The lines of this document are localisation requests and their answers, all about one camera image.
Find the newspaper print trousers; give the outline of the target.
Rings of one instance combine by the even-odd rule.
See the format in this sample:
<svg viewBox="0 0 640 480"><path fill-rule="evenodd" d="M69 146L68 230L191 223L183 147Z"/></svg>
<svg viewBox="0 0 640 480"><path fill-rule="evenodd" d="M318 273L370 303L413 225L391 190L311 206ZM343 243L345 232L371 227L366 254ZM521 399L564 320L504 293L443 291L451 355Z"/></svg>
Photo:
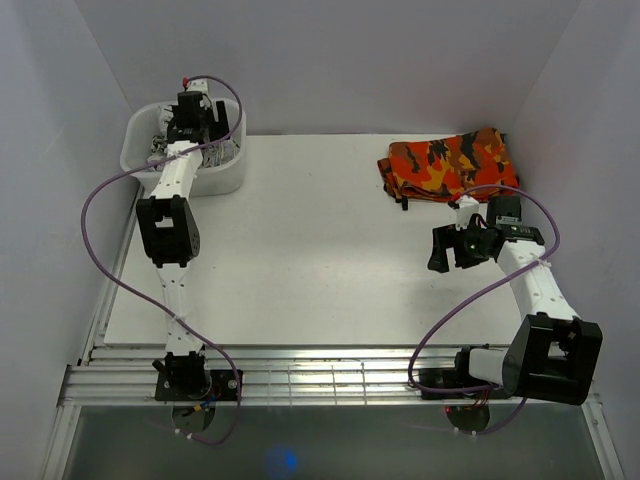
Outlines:
<svg viewBox="0 0 640 480"><path fill-rule="evenodd" d="M157 108L159 133L154 135L150 145L150 155L147 163L151 164L167 156L167 128L173 119L171 105L161 105ZM239 153L240 145L233 138L203 151L202 168L219 167L232 160Z"/></svg>

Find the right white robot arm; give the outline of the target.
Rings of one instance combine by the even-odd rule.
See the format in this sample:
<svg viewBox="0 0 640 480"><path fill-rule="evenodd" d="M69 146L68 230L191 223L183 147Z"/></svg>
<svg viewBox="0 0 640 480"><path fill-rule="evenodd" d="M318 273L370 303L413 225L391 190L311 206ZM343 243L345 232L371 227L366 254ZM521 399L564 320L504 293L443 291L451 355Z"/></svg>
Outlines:
<svg viewBox="0 0 640 480"><path fill-rule="evenodd" d="M449 204L456 221L434 229L428 268L446 273L451 265L467 269L495 261L509 279L522 323L508 347L466 346L456 354L453 368L422 372L422 384L453 389L464 397L493 386L508 397L582 404L603 334L564 298L543 257L547 249L540 231L522 222L519 198L493 197L485 215L468 195ZM454 255L452 262L449 253Z"/></svg>

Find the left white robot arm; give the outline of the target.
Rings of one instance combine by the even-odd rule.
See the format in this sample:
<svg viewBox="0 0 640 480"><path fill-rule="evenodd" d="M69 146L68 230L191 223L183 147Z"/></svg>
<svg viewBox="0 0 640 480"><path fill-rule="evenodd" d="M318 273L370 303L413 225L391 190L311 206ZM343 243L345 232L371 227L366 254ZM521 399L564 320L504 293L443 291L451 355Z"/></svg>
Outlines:
<svg viewBox="0 0 640 480"><path fill-rule="evenodd" d="M199 400L212 387L205 369L204 342L192 334L197 321L189 299L190 263L200 251L200 232L189 196L197 170L203 163L202 145L228 131L216 121L208 95L185 90L170 107L167 156L160 179L148 198L136 204L144 251L156 268L162 288L167 320L166 354L153 363L164 385L188 398Z"/></svg>

